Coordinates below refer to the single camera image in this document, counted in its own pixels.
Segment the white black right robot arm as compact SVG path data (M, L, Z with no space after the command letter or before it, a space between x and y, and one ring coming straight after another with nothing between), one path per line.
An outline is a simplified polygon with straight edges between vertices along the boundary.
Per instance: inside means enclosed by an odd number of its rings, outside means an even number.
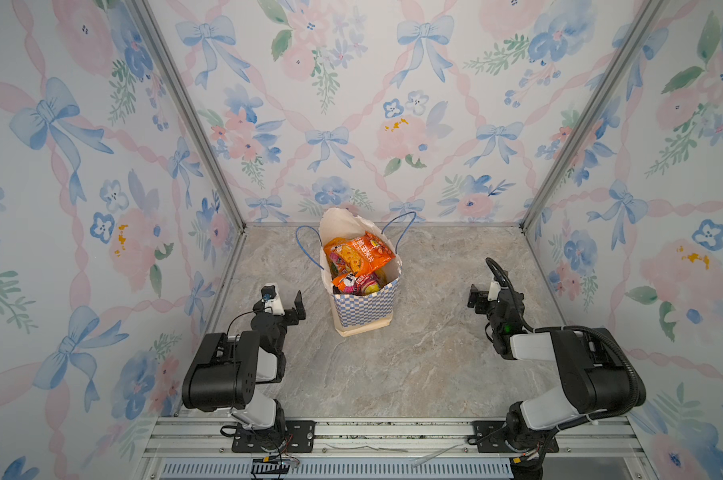
M559 384L537 398L515 402L501 427L469 440L477 447L505 446L527 452L551 449L555 434L601 419L623 416L647 399L641 376L605 328L523 325L523 295L491 284L471 286L467 307L487 317L485 336L509 361L551 362Z

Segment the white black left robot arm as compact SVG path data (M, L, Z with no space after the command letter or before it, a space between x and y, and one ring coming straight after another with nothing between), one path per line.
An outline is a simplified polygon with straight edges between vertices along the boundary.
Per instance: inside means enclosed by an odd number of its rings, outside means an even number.
M233 452L282 453L291 437L284 408L258 387L284 379L288 329L307 318L303 295L297 293L294 305L285 308L278 286L268 284L248 314L249 330L204 336L182 384L183 406L229 412L234 422L222 426L221 434L233 440Z

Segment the orange fruit candy pack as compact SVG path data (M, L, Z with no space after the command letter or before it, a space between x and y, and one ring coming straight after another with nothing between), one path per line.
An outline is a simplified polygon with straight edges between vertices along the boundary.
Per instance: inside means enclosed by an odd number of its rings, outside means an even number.
M338 237L331 240L324 246L325 256L327 257L333 279L350 272L348 262L345 258L343 258L342 254L338 250L338 247L342 248L347 242L348 240L346 238Z

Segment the pink fruit candy pack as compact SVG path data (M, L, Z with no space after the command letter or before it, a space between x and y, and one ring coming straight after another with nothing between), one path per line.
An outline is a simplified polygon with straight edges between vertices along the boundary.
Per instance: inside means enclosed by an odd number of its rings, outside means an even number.
M379 292L375 274L355 275L348 273L333 279L335 294L367 296Z

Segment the yellow mango gummy bag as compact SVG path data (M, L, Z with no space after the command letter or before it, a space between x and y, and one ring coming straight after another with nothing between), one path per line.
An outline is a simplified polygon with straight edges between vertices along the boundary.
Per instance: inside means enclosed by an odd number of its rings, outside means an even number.
M375 278L377 278L377 285L379 285L379 289L383 289L389 283L389 281L387 281L387 274L385 274L385 270L383 270L383 268L375 270L373 274L375 274Z

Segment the orange snack packet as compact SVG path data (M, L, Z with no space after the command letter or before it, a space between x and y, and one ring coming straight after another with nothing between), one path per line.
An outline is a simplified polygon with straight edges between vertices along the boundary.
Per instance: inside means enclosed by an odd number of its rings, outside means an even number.
M395 259L395 253L389 246L371 232L346 241L335 250L349 270L357 276L375 273Z

